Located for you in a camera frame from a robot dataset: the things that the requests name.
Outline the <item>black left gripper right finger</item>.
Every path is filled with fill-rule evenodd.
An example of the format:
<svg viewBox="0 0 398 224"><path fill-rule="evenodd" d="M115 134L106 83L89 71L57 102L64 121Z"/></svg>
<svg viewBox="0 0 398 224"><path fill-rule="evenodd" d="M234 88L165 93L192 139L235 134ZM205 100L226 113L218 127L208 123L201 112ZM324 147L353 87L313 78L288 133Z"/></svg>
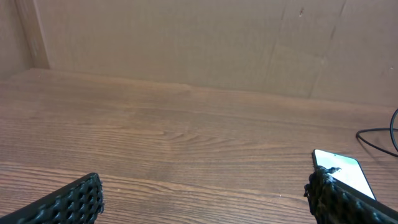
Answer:
<svg viewBox="0 0 398 224"><path fill-rule="evenodd" d="M339 168L315 166L304 186L317 224L397 224L397 212L332 175Z"/></svg>

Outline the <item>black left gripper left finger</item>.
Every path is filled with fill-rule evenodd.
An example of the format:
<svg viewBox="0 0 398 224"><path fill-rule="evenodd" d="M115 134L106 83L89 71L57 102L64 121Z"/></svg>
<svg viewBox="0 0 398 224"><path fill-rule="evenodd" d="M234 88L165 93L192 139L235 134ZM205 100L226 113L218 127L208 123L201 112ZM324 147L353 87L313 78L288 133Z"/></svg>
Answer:
<svg viewBox="0 0 398 224"><path fill-rule="evenodd" d="M1 224L88 224L103 211L102 181L92 172L1 217Z"/></svg>

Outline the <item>blue smartphone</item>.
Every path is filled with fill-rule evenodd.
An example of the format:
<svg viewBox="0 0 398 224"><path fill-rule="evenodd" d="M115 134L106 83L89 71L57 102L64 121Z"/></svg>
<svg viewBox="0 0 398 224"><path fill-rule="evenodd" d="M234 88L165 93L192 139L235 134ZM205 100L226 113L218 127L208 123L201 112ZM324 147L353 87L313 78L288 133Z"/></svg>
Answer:
<svg viewBox="0 0 398 224"><path fill-rule="evenodd" d="M315 149L312 154L316 166L326 169L334 167L336 171L331 175L333 178L376 200L361 165L356 159L320 149Z"/></svg>

